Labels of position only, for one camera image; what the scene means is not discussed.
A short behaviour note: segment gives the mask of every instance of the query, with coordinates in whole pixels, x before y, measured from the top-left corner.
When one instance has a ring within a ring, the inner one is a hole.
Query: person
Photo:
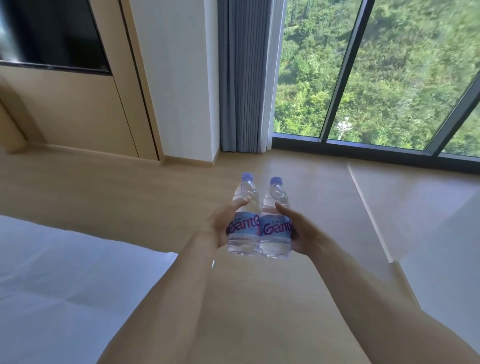
[[[98,364],[183,363],[193,342],[209,272],[226,229],[248,199],[216,210],[193,234],[165,275],[110,341]],[[372,364],[480,363],[453,331],[360,265],[302,214],[276,205],[292,220],[294,251],[307,255]]]

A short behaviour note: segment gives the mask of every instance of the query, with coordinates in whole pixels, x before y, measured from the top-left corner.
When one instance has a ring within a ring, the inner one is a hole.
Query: white bedding
[[[176,257],[0,216],[0,363],[94,364]]]

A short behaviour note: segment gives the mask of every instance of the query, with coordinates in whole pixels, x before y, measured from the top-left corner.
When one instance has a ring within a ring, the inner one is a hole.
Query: purple bottle cap
[[[244,172],[241,174],[241,180],[242,181],[252,181],[253,182],[253,174]]]
[[[272,177],[270,184],[279,184],[280,186],[283,185],[282,177]]]

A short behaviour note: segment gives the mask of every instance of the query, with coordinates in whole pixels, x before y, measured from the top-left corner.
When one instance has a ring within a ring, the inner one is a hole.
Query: person's right arm
[[[276,207],[292,219],[292,248],[313,262],[372,364],[480,363],[452,330],[364,270],[306,217]]]

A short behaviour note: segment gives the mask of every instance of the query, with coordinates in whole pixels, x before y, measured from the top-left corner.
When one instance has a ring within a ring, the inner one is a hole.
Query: plastic bottle
[[[228,251],[239,255],[254,255],[260,252],[260,211],[258,191],[251,173],[242,174],[233,200],[244,197],[250,197],[250,202],[237,210],[228,227]]]
[[[270,180],[270,187],[261,209],[260,250],[263,255],[272,258],[287,258],[291,252],[291,221],[288,217],[279,214],[275,208],[275,202],[290,208],[282,185],[280,177],[273,177]]]

